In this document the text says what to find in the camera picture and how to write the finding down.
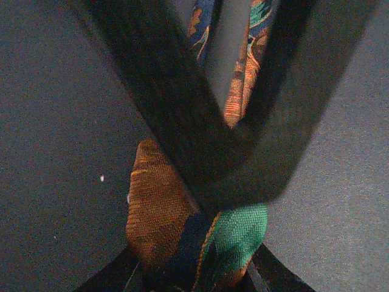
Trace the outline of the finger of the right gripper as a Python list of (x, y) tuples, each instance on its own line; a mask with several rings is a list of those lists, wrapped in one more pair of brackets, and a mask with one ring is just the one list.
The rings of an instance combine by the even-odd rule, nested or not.
[(221, 182), (231, 131), (174, 8), (168, 1), (72, 1), (71, 7), (200, 209), (229, 209)]
[(200, 186), (206, 213), (277, 199), (298, 166), (377, 1), (280, 1), (240, 129), (255, 142)]

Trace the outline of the brown green patterned tie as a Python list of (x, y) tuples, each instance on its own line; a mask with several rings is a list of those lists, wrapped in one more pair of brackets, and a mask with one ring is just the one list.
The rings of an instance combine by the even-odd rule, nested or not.
[[(188, 26), (191, 51), (204, 65), (217, 4), (196, 1)], [(232, 128), (244, 117), (269, 37), (274, 5), (252, 1), (223, 115)], [(128, 194), (126, 239), (140, 260), (148, 291), (244, 291), (244, 276), (267, 228), (267, 204), (194, 212), (173, 166), (151, 139), (137, 148)]]

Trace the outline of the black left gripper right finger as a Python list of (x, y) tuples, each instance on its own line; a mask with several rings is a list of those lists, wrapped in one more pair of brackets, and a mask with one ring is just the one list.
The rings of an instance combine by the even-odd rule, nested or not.
[(254, 253), (243, 278), (243, 291), (314, 291), (287, 269), (264, 245)]

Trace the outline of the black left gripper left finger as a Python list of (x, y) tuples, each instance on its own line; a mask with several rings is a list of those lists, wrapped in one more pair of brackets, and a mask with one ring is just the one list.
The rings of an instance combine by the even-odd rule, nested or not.
[(140, 263), (127, 246), (113, 261), (75, 291), (143, 291)]

